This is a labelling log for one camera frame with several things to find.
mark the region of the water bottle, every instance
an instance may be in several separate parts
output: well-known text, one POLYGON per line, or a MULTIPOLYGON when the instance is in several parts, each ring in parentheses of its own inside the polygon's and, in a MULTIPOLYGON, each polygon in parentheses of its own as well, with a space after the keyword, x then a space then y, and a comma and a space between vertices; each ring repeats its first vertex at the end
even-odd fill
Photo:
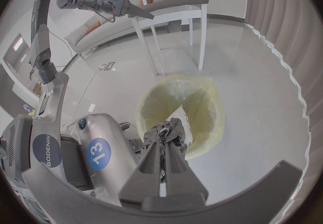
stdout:
POLYGON ((24 107, 24 109, 25 109, 25 110, 27 110, 29 113, 33 112, 33 109, 32 109, 32 108, 30 108, 28 105, 23 104, 22 106, 23 106, 23 107, 24 107))

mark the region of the blue circular sticker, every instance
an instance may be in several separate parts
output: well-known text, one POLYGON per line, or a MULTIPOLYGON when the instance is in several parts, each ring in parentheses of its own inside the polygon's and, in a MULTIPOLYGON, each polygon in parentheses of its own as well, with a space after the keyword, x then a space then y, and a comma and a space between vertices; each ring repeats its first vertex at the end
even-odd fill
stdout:
POLYGON ((111 159, 110 144, 103 138, 93 139, 87 148, 87 160, 95 170, 104 169, 111 159))
POLYGON ((33 141, 33 153, 39 162, 50 168, 58 166, 62 161, 59 142, 48 134, 40 134, 33 141))

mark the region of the yellow object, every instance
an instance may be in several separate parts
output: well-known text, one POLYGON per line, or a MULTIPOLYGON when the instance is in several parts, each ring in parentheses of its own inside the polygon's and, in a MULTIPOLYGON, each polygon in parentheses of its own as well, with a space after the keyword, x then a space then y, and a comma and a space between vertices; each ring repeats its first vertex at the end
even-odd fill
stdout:
POLYGON ((135 111, 139 137, 183 105, 193 135, 185 159, 200 156, 221 141, 224 109, 211 77, 171 75, 151 88, 135 111))
POLYGON ((28 113, 28 115, 29 115, 29 116, 34 116, 34 115, 35 115, 35 113, 36 113, 36 110, 34 110, 34 109, 33 109, 33 111, 32 111, 32 112, 30 112, 30 113, 28 113))

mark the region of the tiled floor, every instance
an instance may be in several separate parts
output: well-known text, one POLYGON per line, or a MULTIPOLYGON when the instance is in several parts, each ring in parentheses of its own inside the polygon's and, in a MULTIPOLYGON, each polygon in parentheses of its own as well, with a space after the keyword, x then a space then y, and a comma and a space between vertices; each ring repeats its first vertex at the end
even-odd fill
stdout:
MULTIPOLYGON (((210 19, 203 70, 197 69, 200 30, 194 24, 194 45, 178 22, 170 32, 157 30, 160 51, 146 32, 159 75, 154 76, 136 35, 102 46, 87 60, 78 58, 70 69, 62 124, 68 123, 95 69, 115 61, 115 70, 99 71, 87 88, 74 120, 93 113, 109 113, 118 122, 134 124, 143 94, 171 74, 212 77, 225 111, 222 140, 189 165, 209 191, 208 204, 249 187, 280 160, 303 169, 309 137, 297 87, 271 49, 247 25, 210 19)), ((135 127, 126 131, 137 138, 135 127)))

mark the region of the sofa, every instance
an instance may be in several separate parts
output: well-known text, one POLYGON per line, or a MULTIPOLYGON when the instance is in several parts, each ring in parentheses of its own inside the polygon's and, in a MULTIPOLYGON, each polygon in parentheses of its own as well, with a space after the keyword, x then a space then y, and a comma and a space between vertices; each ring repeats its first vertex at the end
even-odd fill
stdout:
MULTIPOLYGON (((134 5, 139 6, 140 0, 130 0, 134 5)), ((111 15, 104 14, 106 18, 112 19, 111 15)), ((164 22, 155 25, 155 27, 168 26, 169 22, 164 22)), ((98 14, 92 16, 79 28, 72 31, 65 37, 72 49, 79 55, 82 53, 100 45, 116 39, 118 37, 134 33, 135 28, 131 22, 131 19, 126 16, 116 17, 114 23, 108 22, 106 19, 100 17, 98 14), (92 30, 86 35, 91 26, 100 21, 100 26, 92 30)))

